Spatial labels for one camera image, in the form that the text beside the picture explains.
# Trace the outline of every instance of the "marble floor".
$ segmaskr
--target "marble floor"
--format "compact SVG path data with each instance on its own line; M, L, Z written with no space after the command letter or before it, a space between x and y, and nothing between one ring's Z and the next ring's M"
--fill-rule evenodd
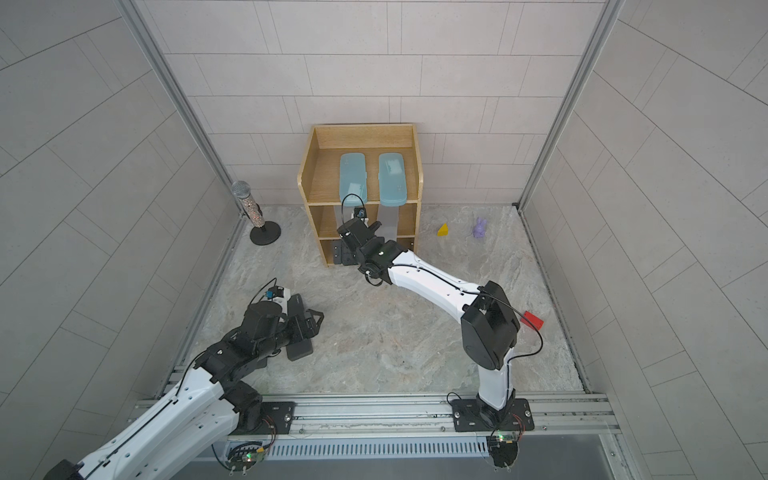
M244 380L261 393L476 391L477 366L462 350L459 324L422 297L397 286L374 288L353 266L326 267L303 207L264 207L283 228L265 247L248 240L247 227L225 271L192 354L240 325L250 298L267 280L301 293L307 308L325 313L313 339L314 354L290 362L285 353ZM485 238L471 235L476 217L488 219ZM448 223L447 237L437 229ZM545 344L536 356L512 363L518 391L582 390L574 360L514 207L422 208L417 254L467 281L493 280L518 310L545 324ZM538 348L536 333L523 326L516 351Z

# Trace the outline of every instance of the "light blue container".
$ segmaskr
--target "light blue container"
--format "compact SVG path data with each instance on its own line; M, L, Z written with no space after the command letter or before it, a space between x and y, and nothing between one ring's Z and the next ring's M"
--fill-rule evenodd
M363 154L344 154L339 164L339 201L344 201L348 194L359 196L363 202L368 201L368 186L366 181L366 156ZM351 196L344 201L345 207L358 207L360 200Z
M401 154L379 155L379 196L384 207L399 207L408 200L406 168Z

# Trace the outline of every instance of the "wooden shelf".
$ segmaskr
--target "wooden shelf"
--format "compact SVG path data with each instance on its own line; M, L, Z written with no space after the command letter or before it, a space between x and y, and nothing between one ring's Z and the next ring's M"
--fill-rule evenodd
M406 172L406 204L399 207L397 241L415 250L424 177L419 138L413 124L315 125L307 141L298 175L299 190L326 265L333 264L333 246L338 239L334 207L339 198L339 163L346 153L366 156L368 199L366 209L372 223L379 212L379 155L402 155ZM345 213L351 207L345 207Z

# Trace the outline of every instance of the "white tiled wall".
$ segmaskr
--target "white tiled wall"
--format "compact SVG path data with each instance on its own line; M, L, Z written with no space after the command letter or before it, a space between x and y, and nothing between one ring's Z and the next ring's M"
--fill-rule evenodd
M110 0L0 28L0 476L42 478L162 388L237 209Z
M425 202L517 201L603 8L137 3L228 171L265 204L301 203L287 166L313 124L399 122L420 133Z
M767 32L765 2L627 0L524 212L653 478L768 474Z

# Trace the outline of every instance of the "round black base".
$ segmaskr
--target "round black base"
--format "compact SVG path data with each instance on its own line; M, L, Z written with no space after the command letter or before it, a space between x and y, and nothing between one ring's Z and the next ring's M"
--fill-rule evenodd
M263 227L254 227L250 231L250 241L256 245L269 245L280 238L280 225L274 222L264 222Z

